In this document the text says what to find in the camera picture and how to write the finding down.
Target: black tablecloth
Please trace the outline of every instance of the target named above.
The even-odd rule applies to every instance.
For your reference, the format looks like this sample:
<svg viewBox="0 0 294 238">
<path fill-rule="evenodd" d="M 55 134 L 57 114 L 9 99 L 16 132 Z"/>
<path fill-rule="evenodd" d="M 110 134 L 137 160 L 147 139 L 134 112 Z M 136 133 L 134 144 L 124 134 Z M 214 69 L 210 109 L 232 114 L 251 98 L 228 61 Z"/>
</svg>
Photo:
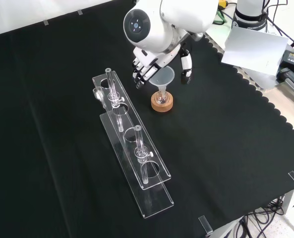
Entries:
<svg viewBox="0 0 294 238">
<path fill-rule="evenodd" d="M 294 130 L 207 39 L 173 109 L 131 79 L 133 46 L 112 1 L 0 35 L 0 237 L 201 237 L 294 188 Z M 91 78 L 115 70 L 158 148 L 175 202 L 143 219 L 100 122 Z"/>
</svg>

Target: round wooden stand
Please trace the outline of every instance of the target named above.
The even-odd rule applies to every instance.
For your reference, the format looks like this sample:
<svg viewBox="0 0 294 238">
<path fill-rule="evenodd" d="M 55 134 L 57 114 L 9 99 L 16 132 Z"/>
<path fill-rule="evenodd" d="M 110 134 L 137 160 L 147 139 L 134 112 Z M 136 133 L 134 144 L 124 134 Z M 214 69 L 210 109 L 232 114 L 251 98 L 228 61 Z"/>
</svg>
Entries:
<svg viewBox="0 0 294 238">
<path fill-rule="evenodd" d="M 173 96 L 171 93 L 166 92 L 169 96 L 169 100 L 167 103 L 164 104 L 159 104 L 156 101 L 156 94 L 158 92 L 155 92 L 152 96 L 151 96 L 151 106 L 153 108 L 153 110 L 160 112 L 160 113 L 165 113 L 167 111 L 169 111 L 172 107 L 173 107 Z"/>
</svg>

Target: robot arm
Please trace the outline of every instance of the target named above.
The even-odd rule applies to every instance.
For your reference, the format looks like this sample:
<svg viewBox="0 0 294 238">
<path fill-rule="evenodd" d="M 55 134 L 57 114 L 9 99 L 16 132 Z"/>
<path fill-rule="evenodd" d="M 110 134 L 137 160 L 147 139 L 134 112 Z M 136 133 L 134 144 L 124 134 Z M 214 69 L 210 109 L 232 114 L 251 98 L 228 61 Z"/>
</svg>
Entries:
<svg viewBox="0 0 294 238">
<path fill-rule="evenodd" d="M 189 83 L 192 59 L 180 46 L 190 34 L 205 32 L 212 24 L 218 0 L 140 0 L 124 18 L 128 40 L 136 46 L 133 78 L 141 88 L 160 68 L 179 54 L 183 83 Z"/>
</svg>

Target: test tube rack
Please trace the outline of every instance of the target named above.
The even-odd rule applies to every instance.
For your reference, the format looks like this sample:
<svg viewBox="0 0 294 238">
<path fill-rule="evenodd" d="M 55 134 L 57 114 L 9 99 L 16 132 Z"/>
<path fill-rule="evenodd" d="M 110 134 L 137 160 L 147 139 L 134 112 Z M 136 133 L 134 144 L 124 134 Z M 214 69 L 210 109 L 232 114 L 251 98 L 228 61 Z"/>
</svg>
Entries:
<svg viewBox="0 0 294 238">
<path fill-rule="evenodd" d="M 100 118 L 143 218 L 174 205 L 164 182 L 171 175 L 115 71 L 93 78 Z"/>
</svg>

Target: yellow device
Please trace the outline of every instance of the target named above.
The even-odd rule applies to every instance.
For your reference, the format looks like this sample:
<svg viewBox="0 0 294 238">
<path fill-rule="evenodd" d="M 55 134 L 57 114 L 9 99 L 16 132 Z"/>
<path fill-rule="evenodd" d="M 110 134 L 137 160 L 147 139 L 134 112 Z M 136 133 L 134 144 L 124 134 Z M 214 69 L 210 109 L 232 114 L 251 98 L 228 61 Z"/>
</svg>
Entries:
<svg viewBox="0 0 294 238">
<path fill-rule="evenodd" d="M 227 1 L 226 0 L 219 0 L 218 5 L 221 6 L 222 8 L 225 8 L 227 6 Z"/>
</svg>

